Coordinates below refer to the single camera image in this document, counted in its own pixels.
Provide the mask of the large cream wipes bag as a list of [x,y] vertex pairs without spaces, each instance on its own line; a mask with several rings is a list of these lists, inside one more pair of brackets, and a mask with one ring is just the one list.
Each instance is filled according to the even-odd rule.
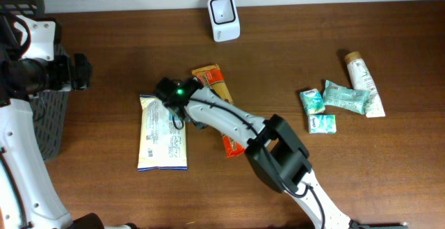
[[141,95],[142,121],[137,169],[185,171],[188,169],[186,128],[176,130],[172,114],[153,95]]

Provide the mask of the San Remo spaghetti pack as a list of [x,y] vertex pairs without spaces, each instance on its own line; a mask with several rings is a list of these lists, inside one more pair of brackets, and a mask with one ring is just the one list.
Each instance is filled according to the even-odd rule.
[[[232,96],[230,95],[225,78],[219,65],[208,65],[202,68],[191,71],[194,77],[197,77],[204,86],[214,90],[216,94],[227,103],[233,104]],[[227,157],[235,157],[244,153],[244,148],[234,139],[225,134],[221,134],[225,153]]]

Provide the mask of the teal wet wipes pack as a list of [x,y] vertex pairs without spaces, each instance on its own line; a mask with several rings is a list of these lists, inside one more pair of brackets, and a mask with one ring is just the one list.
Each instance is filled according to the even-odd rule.
[[322,98],[325,106],[335,106],[364,115],[369,95],[368,90],[349,89],[326,80]]

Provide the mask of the Kleenex tissue pack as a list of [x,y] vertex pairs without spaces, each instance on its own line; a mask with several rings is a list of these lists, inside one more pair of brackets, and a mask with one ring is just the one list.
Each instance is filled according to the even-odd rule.
[[310,134],[335,134],[337,123],[335,115],[311,114],[308,116]]
[[318,114],[325,111],[323,98],[316,88],[301,92],[300,99],[307,115]]

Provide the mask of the white Pantene tube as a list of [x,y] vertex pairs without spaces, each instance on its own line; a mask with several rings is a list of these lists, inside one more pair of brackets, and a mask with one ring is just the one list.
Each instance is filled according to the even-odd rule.
[[367,90],[369,92],[369,96],[364,105],[366,117],[385,117],[386,113],[378,89],[361,54],[359,52],[351,52],[344,57],[344,60],[353,88],[355,90]]

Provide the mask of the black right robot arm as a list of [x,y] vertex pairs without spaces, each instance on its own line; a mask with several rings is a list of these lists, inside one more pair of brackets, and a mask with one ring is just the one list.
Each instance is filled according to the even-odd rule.
[[290,195],[315,228],[360,228],[324,192],[308,149],[280,116],[246,113],[194,78],[180,84],[164,78],[156,85],[156,97],[180,120],[213,127],[239,143],[255,175],[273,191]]

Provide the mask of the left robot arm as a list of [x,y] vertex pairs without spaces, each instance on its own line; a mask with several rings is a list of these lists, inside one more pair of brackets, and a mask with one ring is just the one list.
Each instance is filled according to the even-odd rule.
[[86,90],[92,66],[57,51],[60,25],[1,11],[1,215],[5,228],[103,228],[95,213],[73,219],[49,177],[34,130],[31,98]]

